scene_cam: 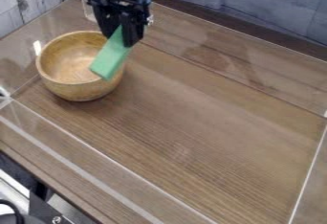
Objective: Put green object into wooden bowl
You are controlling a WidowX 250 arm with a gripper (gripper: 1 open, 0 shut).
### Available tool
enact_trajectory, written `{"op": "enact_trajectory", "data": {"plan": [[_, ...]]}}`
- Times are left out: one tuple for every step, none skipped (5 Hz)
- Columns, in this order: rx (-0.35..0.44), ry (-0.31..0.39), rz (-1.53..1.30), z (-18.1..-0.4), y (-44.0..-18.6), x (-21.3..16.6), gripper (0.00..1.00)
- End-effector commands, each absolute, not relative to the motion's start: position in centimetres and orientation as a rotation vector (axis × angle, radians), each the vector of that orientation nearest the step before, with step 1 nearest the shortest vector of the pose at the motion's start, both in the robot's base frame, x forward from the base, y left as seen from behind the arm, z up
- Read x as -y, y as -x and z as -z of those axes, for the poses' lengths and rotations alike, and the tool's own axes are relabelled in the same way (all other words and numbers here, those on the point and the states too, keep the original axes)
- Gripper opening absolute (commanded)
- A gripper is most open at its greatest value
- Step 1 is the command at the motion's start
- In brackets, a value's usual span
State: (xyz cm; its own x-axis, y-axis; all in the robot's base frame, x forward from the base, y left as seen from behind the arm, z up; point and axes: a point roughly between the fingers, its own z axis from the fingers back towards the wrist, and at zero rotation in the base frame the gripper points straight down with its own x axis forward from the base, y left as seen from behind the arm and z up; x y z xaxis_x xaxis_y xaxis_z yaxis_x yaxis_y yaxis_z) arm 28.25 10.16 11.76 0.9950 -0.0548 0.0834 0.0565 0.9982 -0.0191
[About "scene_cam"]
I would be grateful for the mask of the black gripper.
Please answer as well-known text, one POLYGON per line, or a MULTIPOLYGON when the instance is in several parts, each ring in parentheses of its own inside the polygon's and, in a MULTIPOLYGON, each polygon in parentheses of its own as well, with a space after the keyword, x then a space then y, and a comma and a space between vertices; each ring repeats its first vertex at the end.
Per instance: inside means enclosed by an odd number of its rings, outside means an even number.
POLYGON ((121 27, 124 46, 131 48, 144 36, 152 17, 152 0, 85 0, 92 6, 103 35, 111 38, 121 27))

